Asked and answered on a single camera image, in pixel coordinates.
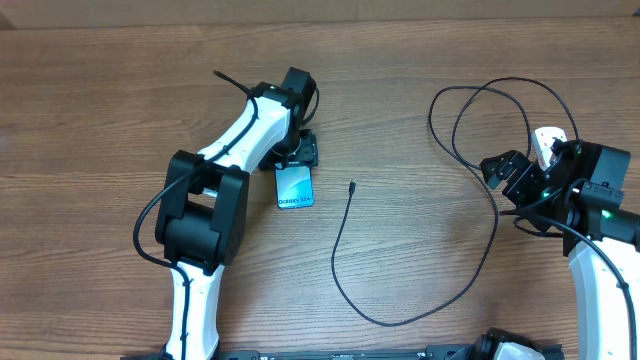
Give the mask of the blue Galaxy smartphone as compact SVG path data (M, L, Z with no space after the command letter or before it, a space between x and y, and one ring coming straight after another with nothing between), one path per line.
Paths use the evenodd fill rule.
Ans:
M314 205L311 168L307 166L275 169L277 205L296 209Z

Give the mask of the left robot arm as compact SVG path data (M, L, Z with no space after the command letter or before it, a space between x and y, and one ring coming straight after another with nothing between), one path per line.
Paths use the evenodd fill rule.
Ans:
M307 128L319 102L312 76L290 68L279 85L245 88L246 107L215 142L171 158L159 198L155 239L174 283L172 330L162 359L213 359L222 275L238 252L250 175L274 171L281 208L313 204L311 170L318 164Z

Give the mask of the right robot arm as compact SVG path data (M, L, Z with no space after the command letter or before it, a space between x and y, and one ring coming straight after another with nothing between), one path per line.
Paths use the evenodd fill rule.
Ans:
M511 150L484 159L485 183L506 186L511 213L537 230L558 229L576 290L579 356L639 357L639 217L625 211L630 154L557 140L547 168Z

